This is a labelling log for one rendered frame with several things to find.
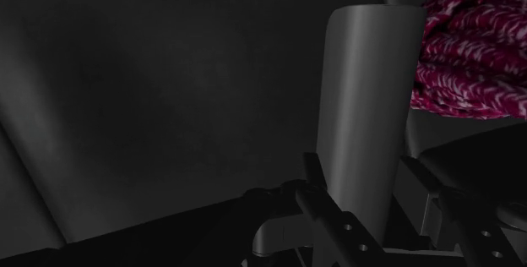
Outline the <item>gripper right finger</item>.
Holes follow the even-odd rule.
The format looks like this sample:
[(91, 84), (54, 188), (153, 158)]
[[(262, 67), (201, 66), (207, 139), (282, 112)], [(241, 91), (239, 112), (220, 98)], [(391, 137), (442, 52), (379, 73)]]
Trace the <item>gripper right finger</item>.
[(458, 184), (448, 186), (417, 159), (401, 158), (401, 208), (437, 263), (523, 267), (523, 228), (498, 217), (505, 204)]

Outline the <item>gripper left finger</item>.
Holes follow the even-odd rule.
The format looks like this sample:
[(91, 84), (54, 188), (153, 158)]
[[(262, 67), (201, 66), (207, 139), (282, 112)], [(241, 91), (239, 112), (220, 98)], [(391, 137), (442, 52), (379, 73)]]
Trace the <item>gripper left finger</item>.
[(254, 188), (240, 198), (157, 221), (0, 259), (0, 267), (242, 267), (260, 228), (298, 216), (312, 233), (312, 267), (382, 267), (385, 252), (349, 211), (333, 201), (318, 156), (303, 156), (304, 180)]

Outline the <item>red white patterned cloth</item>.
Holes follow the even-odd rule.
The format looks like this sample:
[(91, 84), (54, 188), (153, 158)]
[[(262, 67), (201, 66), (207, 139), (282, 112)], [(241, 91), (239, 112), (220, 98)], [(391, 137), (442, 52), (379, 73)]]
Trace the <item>red white patterned cloth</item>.
[(527, 121), (527, 0), (426, 0), (410, 106)]

